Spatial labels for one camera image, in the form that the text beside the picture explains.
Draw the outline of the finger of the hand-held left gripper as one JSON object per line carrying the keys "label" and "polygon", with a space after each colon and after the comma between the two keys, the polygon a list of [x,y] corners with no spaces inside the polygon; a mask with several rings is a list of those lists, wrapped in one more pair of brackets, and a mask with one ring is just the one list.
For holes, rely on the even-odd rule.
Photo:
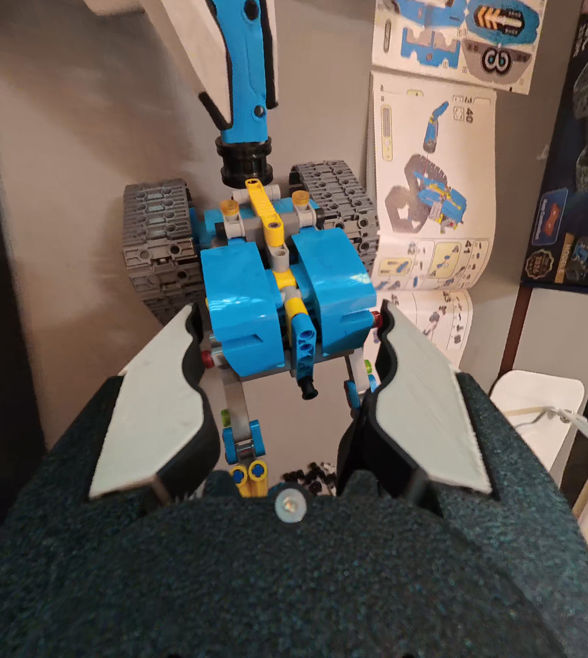
{"label": "finger of the hand-held left gripper", "polygon": [[232,63],[211,1],[143,1],[142,7],[216,127],[231,128]]}
{"label": "finger of the hand-held left gripper", "polygon": [[266,108],[278,106],[278,43],[275,20],[275,2],[260,1],[260,23],[264,48]]}

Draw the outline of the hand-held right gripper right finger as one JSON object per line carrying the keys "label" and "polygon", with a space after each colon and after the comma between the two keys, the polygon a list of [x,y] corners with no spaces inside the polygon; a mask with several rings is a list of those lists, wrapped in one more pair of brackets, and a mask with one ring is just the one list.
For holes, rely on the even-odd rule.
{"label": "hand-held right gripper right finger", "polygon": [[392,498],[424,500],[432,485],[490,496],[493,486],[448,359],[390,301],[380,309],[380,383],[340,442],[336,492],[357,471]]}

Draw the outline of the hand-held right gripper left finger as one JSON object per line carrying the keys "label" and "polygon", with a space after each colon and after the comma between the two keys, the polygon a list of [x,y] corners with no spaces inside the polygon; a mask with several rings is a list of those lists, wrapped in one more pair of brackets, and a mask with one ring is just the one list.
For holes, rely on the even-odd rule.
{"label": "hand-held right gripper left finger", "polygon": [[185,500],[214,470],[221,440],[200,385],[201,341],[199,308],[188,304],[121,371],[91,501],[139,488],[160,503]]}

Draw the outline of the blue motor block yellow pins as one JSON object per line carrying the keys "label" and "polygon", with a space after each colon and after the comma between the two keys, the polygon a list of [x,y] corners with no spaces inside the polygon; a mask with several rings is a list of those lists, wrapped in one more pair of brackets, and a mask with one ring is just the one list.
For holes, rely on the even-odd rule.
{"label": "blue motor block yellow pins", "polygon": [[211,1],[232,63],[233,124],[221,131],[227,144],[268,138],[260,1]]}

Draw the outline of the black wheel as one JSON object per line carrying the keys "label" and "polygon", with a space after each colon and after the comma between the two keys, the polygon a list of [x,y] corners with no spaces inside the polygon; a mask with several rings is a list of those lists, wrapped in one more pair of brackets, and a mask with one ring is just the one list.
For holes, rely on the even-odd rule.
{"label": "black wheel", "polygon": [[216,149],[223,160],[221,180],[227,187],[242,190],[249,179],[257,179],[263,185],[273,182],[273,169],[267,163],[267,156],[272,152],[271,137],[262,143],[227,144],[219,136],[216,139]]}

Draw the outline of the pile of small building parts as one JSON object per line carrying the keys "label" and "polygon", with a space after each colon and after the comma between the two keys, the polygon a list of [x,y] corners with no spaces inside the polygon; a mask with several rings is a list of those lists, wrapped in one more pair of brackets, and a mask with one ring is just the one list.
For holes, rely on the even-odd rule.
{"label": "pile of small building parts", "polygon": [[311,462],[306,468],[284,473],[281,481],[298,485],[312,497],[337,495],[337,467],[329,462]]}

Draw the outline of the blue toy vehicle body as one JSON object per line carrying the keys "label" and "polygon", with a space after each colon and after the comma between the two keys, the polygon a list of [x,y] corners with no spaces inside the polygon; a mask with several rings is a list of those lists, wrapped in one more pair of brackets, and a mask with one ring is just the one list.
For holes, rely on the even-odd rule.
{"label": "blue toy vehicle body", "polygon": [[316,204],[304,190],[277,198],[257,179],[207,216],[218,241],[201,252],[212,349],[221,369],[225,459],[245,498],[267,494],[265,446],[249,418],[243,384],[288,372],[305,401],[317,397],[314,368],[344,358],[352,416],[377,382],[364,343],[378,314],[376,292],[354,245],[339,228],[316,228]]}

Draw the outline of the instruction booklet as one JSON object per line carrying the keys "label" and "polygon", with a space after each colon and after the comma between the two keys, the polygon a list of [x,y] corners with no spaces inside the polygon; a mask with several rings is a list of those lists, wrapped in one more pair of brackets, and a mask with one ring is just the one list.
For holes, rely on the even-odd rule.
{"label": "instruction booklet", "polygon": [[496,92],[374,70],[372,98],[377,306],[390,301],[459,366],[495,238]]}

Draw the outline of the white stand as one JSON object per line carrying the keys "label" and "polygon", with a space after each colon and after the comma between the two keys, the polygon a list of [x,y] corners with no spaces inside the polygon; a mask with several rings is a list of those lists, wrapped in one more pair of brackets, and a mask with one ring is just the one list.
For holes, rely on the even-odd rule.
{"label": "white stand", "polygon": [[[523,370],[504,374],[491,392],[492,402],[556,483],[567,464],[572,431],[588,440],[588,419],[579,412],[585,398],[580,380]],[[588,477],[572,511],[588,545]]]}

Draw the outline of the blue sticker sheet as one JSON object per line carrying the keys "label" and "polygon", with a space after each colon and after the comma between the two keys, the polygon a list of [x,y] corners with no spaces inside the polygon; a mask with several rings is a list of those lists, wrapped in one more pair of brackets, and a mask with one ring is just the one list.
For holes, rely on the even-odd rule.
{"label": "blue sticker sheet", "polygon": [[372,64],[527,95],[546,1],[376,1]]}

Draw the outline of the dark blue toy box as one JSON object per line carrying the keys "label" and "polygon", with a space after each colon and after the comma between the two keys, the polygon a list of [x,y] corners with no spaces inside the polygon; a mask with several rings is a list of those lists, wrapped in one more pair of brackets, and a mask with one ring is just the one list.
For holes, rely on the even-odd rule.
{"label": "dark blue toy box", "polygon": [[521,283],[588,293],[588,1],[581,7]]}

